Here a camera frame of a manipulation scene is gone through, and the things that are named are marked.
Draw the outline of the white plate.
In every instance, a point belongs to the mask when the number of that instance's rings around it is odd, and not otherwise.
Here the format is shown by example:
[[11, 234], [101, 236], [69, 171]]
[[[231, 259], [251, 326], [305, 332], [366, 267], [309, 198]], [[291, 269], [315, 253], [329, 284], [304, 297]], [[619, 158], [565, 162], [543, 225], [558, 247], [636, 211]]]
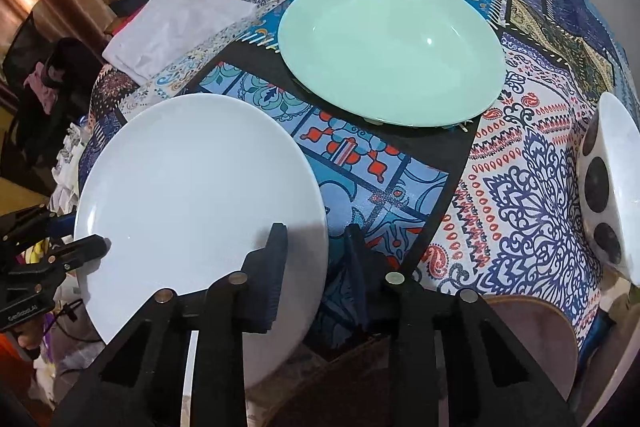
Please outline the white plate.
[[300, 147], [260, 109], [195, 93], [145, 109], [107, 143], [81, 191], [75, 236], [107, 254], [83, 267], [86, 310], [112, 340], [154, 291], [201, 291], [239, 270], [273, 225], [288, 230], [276, 321], [243, 339], [244, 381], [270, 376], [302, 342], [328, 269], [320, 188]]

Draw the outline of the white bowl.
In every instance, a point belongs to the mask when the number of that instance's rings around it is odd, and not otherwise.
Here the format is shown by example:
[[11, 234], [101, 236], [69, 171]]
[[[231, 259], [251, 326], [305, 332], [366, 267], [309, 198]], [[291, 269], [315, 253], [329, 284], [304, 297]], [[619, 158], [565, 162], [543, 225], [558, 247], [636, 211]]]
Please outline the white bowl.
[[639, 129], [622, 102], [603, 93], [578, 150], [582, 225], [598, 259], [639, 284]]

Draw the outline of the mint green plate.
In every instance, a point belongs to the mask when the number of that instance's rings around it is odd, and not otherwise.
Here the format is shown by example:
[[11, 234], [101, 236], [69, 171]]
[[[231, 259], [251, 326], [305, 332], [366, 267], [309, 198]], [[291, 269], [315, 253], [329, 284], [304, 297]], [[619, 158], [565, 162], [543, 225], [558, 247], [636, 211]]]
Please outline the mint green plate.
[[400, 127], [471, 120], [506, 79], [495, 31], [466, 0], [294, 0], [278, 46], [310, 93]]

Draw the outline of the dark purple plate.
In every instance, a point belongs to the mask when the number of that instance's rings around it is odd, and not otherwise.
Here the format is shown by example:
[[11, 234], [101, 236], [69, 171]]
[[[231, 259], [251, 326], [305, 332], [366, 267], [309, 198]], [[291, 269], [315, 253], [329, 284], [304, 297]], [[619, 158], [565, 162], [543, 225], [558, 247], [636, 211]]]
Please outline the dark purple plate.
[[390, 337], [330, 363], [269, 426], [573, 426], [573, 329], [544, 300], [402, 298]]

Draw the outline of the patchwork patterned tablecloth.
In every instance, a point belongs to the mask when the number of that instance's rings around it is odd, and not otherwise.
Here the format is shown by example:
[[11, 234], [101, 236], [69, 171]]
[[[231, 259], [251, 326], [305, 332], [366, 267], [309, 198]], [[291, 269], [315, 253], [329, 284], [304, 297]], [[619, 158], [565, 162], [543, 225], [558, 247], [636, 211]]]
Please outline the patchwork patterned tablecloth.
[[300, 277], [318, 310], [281, 343], [329, 357], [356, 337], [347, 225], [425, 287], [527, 295], [584, 343], [601, 267], [576, 162], [601, 94], [639, 106], [624, 50], [588, 0], [150, 0], [104, 50], [80, 163], [80, 235], [113, 247], [86, 278], [111, 340], [153, 284], [217, 271], [186, 231], [326, 225]]

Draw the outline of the white folded cloth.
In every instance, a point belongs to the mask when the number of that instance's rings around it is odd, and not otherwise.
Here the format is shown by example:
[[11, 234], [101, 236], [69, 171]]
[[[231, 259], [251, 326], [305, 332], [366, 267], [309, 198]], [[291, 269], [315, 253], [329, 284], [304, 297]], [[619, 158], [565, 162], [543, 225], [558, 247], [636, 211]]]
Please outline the white folded cloth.
[[255, 15], [243, 0], [149, 0], [107, 43], [108, 64], [143, 84], [207, 38]]

